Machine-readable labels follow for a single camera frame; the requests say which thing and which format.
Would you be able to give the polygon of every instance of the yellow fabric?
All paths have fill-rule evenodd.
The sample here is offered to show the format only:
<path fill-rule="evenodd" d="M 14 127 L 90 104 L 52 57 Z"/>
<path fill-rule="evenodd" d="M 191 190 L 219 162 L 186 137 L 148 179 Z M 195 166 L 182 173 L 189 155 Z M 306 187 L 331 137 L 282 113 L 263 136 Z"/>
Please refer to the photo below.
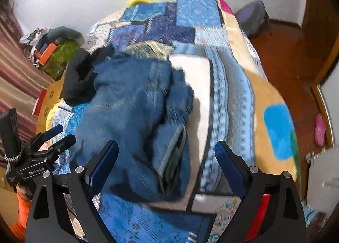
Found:
<path fill-rule="evenodd" d="M 126 8 L 137 5 L 137 4 L 145 4 L 145 3 L 155 3 L 154 0 L 129 0 L 126 4 Z"/>
<path fill-rule="evenodd" d="M 59 104 L 61 103 L 61 100 L 59 100 L 53 107 L 52 109 L 48 112 L 47 118 L 46 118 L 46 131 L 50 130 L 52 128 L 53 125 L 53 117 L 55 112 L 57 111 L 57 108 L 59 106 Z M 52 145 L 51 140 L 47 141 L 47 145 L 48 147 Z"/>
<path fill-rule="evenodd" d="M 247 49 L 246 42 L 244 40 L 244 37 L 242 36 L 240 27 L 235 16 L 223 11 L 221 11 L 221 13 L 233 56 L 244 69 L 249 70 L 254 74 L 259 74 L 258 68 L 254 63 L 249 50 Z"/>
<path fill-rule="evenodd" d="M 245 70 L 251 81 L 255 97 L 255 130 L 254 144 L 256 166 L 264 173 L 280 175 L 284 170 L 297 179 L 297 170 L 293 156 L 284 161 L 279 161 L 274 156 L 270 138 L 264 121 L 265 109 L 274 104 L 285 104 L 277 89 L 261 76 Z"/>

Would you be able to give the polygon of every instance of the striped curtain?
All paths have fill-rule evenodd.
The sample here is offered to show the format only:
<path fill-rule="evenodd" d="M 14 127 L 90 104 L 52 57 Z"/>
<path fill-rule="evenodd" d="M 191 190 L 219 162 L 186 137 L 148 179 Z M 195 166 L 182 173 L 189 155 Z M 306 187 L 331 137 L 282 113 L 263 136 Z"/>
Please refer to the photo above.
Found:
<path fill-rule="evenodd" d="M 35 135 L 35 101 L 53 80 L 28 61 L 29 47 L 19 44 L 22 35 L 9 1 L 0 1 L 0 113 L 16 108 L 19 135 L 27 141 Z M 3 155 L 2 142 L 0 149 Z M 1 158 L 0 165 L 5 166 Z"/>

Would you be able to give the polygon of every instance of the purple bag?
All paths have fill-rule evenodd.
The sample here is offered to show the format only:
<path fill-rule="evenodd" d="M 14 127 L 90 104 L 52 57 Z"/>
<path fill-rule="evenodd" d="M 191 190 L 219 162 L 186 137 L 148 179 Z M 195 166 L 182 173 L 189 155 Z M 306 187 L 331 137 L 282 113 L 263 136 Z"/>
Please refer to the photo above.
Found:
<path fill-rule="evenodd" d="M 261 0 L 255 0 L 245 5 L 234 14 L 240 28 L 248 37 L 259 34 L 262 24 L 266 24 L 271 33 L 270 18 L 266 12 L 265 5 Z"/>

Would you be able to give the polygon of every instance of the orange fabric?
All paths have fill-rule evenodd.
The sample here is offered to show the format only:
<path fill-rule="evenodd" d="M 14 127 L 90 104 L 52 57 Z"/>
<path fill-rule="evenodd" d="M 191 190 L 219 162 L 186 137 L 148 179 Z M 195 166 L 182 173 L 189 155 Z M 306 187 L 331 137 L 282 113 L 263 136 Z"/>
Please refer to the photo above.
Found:
<path fill-rule="evenodd" d="M 17 191 L 17 197 L 19 201 L 19 221 L 10 227 L 14 235 L 19 239 L 19 241 L 25 241 L 25 229 L 27 224 L 29 207 L 31 202 L 24 199 L 19 192 Z"/>
<path fill-rule="evenodd" d="M 39 63 L 44 65 L 56 48 L 57 46 L 52 42 L 40 56 Z"/>
<path fill-rule="evenodd" d="M 10 226 L 12 233 L 19 239 L 20 242 L 25 242 L 25 229 L 19 223 Z"/>

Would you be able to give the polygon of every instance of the quilt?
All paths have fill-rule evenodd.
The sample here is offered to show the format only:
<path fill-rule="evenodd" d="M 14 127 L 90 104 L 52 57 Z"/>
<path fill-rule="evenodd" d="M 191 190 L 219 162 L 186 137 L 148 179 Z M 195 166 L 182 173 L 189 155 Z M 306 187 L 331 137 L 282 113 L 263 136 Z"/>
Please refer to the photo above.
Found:
<path fill-rule="evenodd" d="M 134 204 L 102 193 L 99 214 L 117 242 L 216 242 L 241 202 L 216 161 L 219 140 L 249 166 L 278 175 L 287 170 L 294 180 L 300 178 L 289 110 L 225 4 L 139 4 L 113 13 L 89 31 L 84 47 L 89 52 L 114 45 L 144 60 L 170 60 L 184 70 L 195 93 L 188 124 L 191 175 L 184 198 Z M 74 132 L 84 110 L 86 104 L 70 110 L 66 134 Z M 69 172 L 68 160 L 65 152 L 59 174 Z"/>

